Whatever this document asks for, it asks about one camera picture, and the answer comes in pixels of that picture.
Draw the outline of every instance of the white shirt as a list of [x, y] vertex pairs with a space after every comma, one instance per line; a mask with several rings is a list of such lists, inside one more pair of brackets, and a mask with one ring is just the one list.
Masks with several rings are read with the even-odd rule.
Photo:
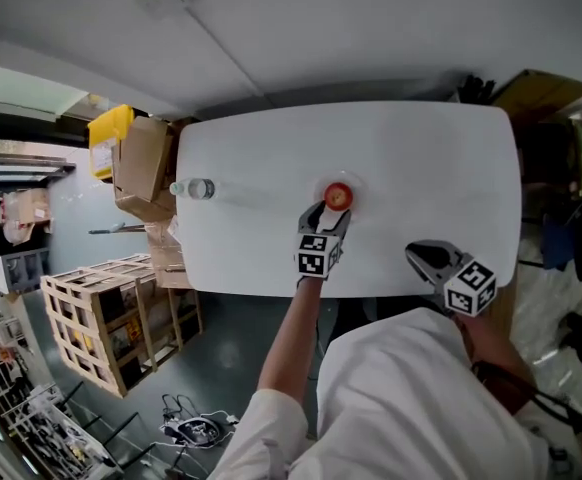
[[455, 324], [425, 308], [351, 331], [320, 368], [317, 442], [295, 400], [260, 390], [210, 478], [581, 476], [570, 427], [531, 402], [512, 417], [470, 368]]

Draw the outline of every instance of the white table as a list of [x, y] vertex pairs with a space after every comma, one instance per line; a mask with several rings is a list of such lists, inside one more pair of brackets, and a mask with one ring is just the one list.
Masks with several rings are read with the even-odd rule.
[[179, 240], [198, 290], [291, 296], [298, 218], [340, 170], [366, 189], [323, 297], [428, 293], [408, 265], [415, 240], [448, 240], [506, 285], [516, 262], [520, 173], [497, 108], [365, 102], [284, 108], [188, 126], [178, 179], [210, 178], [218, 199], [178, 197]]

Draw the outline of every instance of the yellow bin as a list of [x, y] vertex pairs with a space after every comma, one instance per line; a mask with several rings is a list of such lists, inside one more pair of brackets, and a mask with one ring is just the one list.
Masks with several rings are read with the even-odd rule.
[[133, 108], [120, 105], [96, 117], [87, 125], [91, 174], [99, 180], [111, 178], [111, 148], [126, 138], [133, 118]]

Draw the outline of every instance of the floor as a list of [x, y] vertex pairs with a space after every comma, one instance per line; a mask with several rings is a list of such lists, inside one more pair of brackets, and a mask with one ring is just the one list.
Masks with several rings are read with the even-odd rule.
[[[91, 177], [86, 151], [67, 151], [67, 158], [77, 164], [75, 173], [50, 187], [55, 219], [50, 237], [52, 273], [146, 252], [144, 234], [87, 233], [89, 229], [137, 221], [115, 207], [110, 185]], [[536, 244], [532, 233], [525, 234], [520, 256], [537, 259]], [[80, 378], [60, 360], [40, 292], [27, 294], [25, 303], [48, 366], [58, 385], [67, 392]], [[203, 335], [195, 337], [184, 351], [122, 400], [85, 381], [74, 397], [79, 405], [73, 404], [72, 409], [83, 423], [94, 414], [103, 415], [106, 424], [96, 423], [90, 429], [100, 439], [106, 438], [113, 427], [134, 412], [140, 413], [121, 434], [122, 439], [114, 440], [112, 450], [120, 461], [154, 441], [169, 442], [158, 430], [162, 423], [163, 394], [186, 395], [201, 412], [224, 410], [240, 417], [255, 389], [260, 366], [288, 303], [287, 299], [203, 293]], [[323, 301], [320, 319], [323, 339], [333, 325], [334, 307], [335, 301]], [[565, 394], [582, 411], [582, 366], [575, 354], [566, 350], [545, 357], [555, 349], [557, 322], [570, 310], [582, 312], [582, 283], [576, 281], [571, 270], [559, 273], [519, 268], [512, 339], [524, 358], [535, 363], [533, 369], [540, 386], [551, 393]], [[314, 364], [311, 376], [316, 375]], [[305, 409], [314, 432], [317, 408], [312, 382], [307, 389]], [[175, 460], [177, 451], [158, 446], [151, 456], [145, 457], [145, 464], [136, 463], [125, 478], [164, 478], [163, 470]], [[222, 448], [192, 451], [191, 457], [182, 457], [178, 466], [192, 477], [204, 478], [221, 453]]]

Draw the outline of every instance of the wooden crate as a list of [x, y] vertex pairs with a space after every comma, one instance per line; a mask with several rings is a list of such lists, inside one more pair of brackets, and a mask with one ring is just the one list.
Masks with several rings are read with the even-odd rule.
[[41, 288], [64, 363], [119, 397], [182, 350], [187, 321], [202, 332], [195, 290], [158, 287], [148, 254], [45, 276]]

